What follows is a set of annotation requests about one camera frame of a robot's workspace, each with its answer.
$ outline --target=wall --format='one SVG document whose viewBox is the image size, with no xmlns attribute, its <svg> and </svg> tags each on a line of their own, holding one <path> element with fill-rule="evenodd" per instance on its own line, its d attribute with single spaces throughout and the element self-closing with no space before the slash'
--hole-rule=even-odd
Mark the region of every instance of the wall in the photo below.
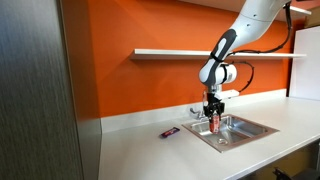
<svg viewBox="0 0 320 180">
<path fill-rule="evenodd" d="M 133 61 L 129 55 L 134 48 L 212 50 L 237 13 L 176 0 L 87 1 L 101 117 L 202 100 L 198 72 L 204 60 Z M 286 24 L 275 21 L 259 41 L 242 48 L 273 48 L 286 33 Z M 279 52 L 292 52 L 291 44 Z M 289 60 L 251 62 L 255 78 L 242 94 L 287 88 Z M 237 80 L 224 89 L 246 84 L 250 69 L 238 67 Z"/>
<path fill-rule="evenodd" d="M 309 0 L 309 1 L 306 0 L 306 1 L 297 2 L 297 0 L 292 0 L 291 5 L 295 6 L 295 7 L 302 8 L 302 9 L 311 9 L 313 7 L 316 7 L 316 6 L 320 6 L 320 1 L 318 1 L 318 0 Z"/>
<path fill-rule="evenodd" d="M 96 87 L 88 4 L 86 0 L 61 1 L 62 19 L 84 179 L 98 179 L 101 120 Z"/>
</svg>

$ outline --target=sink basin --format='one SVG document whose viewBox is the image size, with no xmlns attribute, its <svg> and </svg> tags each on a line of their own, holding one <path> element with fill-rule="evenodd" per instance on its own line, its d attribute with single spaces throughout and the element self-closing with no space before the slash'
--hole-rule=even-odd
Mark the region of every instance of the sink basin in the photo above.
<svg viewBox="0 0 320 180">
<path fill-rule="evenodd" d="M 182 124 L 182 126 L 219 152 L 230 150 L 278 131 L 230 114 L 221 117 L 218 134 L 210 132 L 209 121 L 191 122 Z"/>
</svg>

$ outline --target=white countertop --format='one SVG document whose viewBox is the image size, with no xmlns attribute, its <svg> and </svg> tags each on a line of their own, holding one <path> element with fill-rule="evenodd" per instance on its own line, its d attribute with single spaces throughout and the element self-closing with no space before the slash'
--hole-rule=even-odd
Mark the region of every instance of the white countertop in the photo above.
<svg viewBox="0 0 320 180">
<path fill-rule="evenodd" d="M 99 179 L 238 179 L 320 139 L 319 110 L 320 101 L 295 98 L 226 109 L 280 131 L 224 153 L 182 127 L 188 117 L 105 133 Z M 180 132 L 159 138 L 172 127 Z"/>
</svg>

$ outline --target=sink drain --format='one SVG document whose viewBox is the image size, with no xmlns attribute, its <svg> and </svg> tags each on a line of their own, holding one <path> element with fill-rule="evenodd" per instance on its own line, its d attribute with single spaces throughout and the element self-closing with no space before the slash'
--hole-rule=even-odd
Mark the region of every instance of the sink drain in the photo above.
<svg viewBox="0 0 320 180">
<path fill-rule="evenodd" d="M 227 145 L 227 144 L 228 144 L 228 141 L 225 140 L 225 139 L 219 139 L 219 140 L 218 140 L 218 143 L 221 144 L 221 145 Z"/>
</svg>

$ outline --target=black cable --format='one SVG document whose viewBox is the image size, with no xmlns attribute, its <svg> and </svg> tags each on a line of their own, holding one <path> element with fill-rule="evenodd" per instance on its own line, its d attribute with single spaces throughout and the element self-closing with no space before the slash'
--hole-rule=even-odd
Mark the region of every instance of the black cable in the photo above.
<svg viewBox="0 0 320 180">
<path fill-rule="evenodd" d="M 251 77 L 248 81 L 248 83 L 239 91 L 239 93 L 241 93 L 242 91 L 244 91 L 245 89 L 247 89 L 247 87 L 251 84 L 253 77 L 254 77 L 254 66 L 246 61 L 240 61 L 240 62 L 232 62 L 231 64 L 246 64 L 248 66 L 251 67 Z"/>
<path fill-rule="evenodd" d="M 259 54 L 259 53 L 272 53 L 272 52 L 275 52 L 281 48 L 283 48 L 283 46 L 288 42 L 288 40 L 290 39 L 291 37 L 291 33 L 292 33 L 292 20 L 291 20 L 291 14 L 290 14 L 290 4 L 291 2 L 288 2 L 286 3 L 285 5 L 285 11 L 286 11 L 286 21 L 287 21 L 287 27 L 288 27 L 288 33 L 287 33 L 287 37 L 285 39 L 285 41 L 280 44 L 278 47 L 276 48 L 273 48 L 273 49 L 269 49 L 269 50 L 266 50 L 266 51 L 260 51 L 260 50 L 251 50 L 251 49 L 244 49 L 244 50 L 239 50 L 239 51 L 234 51 L 234 52 L 231 52 L 231 53 L 228 53 L 227 56 L 230 56 L 230 55 L 234 55 L 236 53 L 239 53 L 239 52 L 245 52 L 245 53 L 256 53 L 256 54 Z"/>
</svg>

